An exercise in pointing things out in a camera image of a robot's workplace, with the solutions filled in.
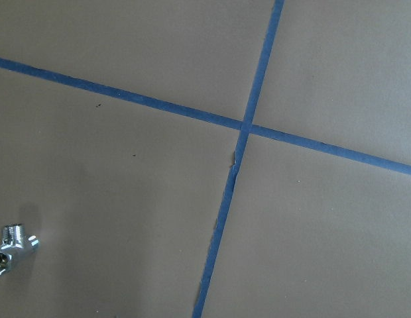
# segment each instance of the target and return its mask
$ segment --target silver metal object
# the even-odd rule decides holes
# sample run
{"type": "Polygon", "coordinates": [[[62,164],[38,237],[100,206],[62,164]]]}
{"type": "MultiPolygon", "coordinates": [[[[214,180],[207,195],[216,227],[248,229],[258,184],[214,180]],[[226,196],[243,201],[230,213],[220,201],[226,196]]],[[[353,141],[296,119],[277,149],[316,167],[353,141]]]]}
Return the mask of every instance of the silver metal object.
{"type": "Polygon", "coordinates": [[[12,270],[38,246],[39,240],[34,235],[26,236],[23,224],[5,225],[0,246],[0,276],[12,270]]]}

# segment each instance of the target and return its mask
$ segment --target shiny chrome fitting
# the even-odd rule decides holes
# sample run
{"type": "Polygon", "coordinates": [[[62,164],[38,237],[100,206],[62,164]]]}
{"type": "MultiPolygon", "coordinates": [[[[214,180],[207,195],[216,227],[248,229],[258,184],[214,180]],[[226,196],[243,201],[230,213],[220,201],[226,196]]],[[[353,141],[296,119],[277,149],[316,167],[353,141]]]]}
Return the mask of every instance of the shiny chrome fitting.
{"type": "Polygon", "coordinates": [[[0,276],[12,270],[24,257],[32,254],[38,246],[39,240],[34,235],[26,236],[23,224],[4,226],[0,246],[0,276]]]}

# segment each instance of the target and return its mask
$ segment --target blue grid line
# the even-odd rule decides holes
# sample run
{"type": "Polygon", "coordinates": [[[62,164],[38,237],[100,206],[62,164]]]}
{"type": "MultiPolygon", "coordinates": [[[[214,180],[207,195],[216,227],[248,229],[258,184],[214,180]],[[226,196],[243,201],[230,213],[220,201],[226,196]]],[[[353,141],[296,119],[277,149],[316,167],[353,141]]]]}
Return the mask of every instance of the blue grid line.
{"type": "Polygon", "coordinates": [[[411,175],[411,166],[407,164],[401,164],[400,162],[371,156],[370,154],[334,146],[332,144],[325,144],[320,141],[296,136],[295,134],[287,134],[286,132],[276,131],[274,129],[260,127],[257,125],[253,125],[251,127],[251,134],[256,134],[258,136],[287,142],[288,144],[295,144],[296,146],[325,152],[326,154],[332,154],[334,156],[343,157],[354,161],[363,162],[365,164],[370,164],[372,166],[377,166],[380,168],[411,175]]]}
{"type": "Polygon", "coordinates": [[[201,278],[200,294],[198,295],[194,310],[192,311],[192,318],[200,318],[202,316],[207,292],[210,286],[211,276],[213,274],[217,258],[217,253],[219,252],[223,230],[225,228],[227,215],[231,206],[235,183],[237,181],[238,172],[243,160],[245,147],[247,146],[248,136],[253,125],[253,118],[255,110],[257,108],[257,103],[259,102],[261,87],[263,85],[264,75],[266,73],[267,64],[270,58],[270,53],[272,51],[272,45],[278,28],[283,4],[284,0],[275,0],[272,9],[266,37],[264,38],[259,63],[257,65],[253,85],[251,87],[247,108],[245,109],[243,124],[241,126],[241,130],[239,131],[239,137],[237,145],[235,147],[235,163],[231,167],[229,175],[227,177],[225,191],[223,192],[223,199],[221,201],[219,213],[217,215],[216,227],[214,229],[207,258],[205,260],[203,276],[201,278]]]}
{"type": "Polygon", "coordinates": [[[131,93],[130,91],[125,91],[123,89],[93,83],[92,81],[87,81],[85,79],[72,78],[71,76],[43,70],[40,68],[34,68],[32,66],[6,60],[4,58],[0,58],[0,68],[34,76],[36,78],[42,78],[48,81],[54,81],[56,83],[61,83],[67,86],[84,89],[86,91],[92,91],[94,93],[122,99],[123,101],[130,101],[132,103],[160,109],[162,111],[168,111],[169,113],[175,113],[182,116],[199,119],[201,121],[206,121],[208,123],[213,123],[236,130],[241,129],[242,125],[241,121],[229,117],[208,113],[206,111],[200,111],[198,109],[178,105],[168,101],[161,101],[159,99],[144,96],[141,94],[131,93]]]}

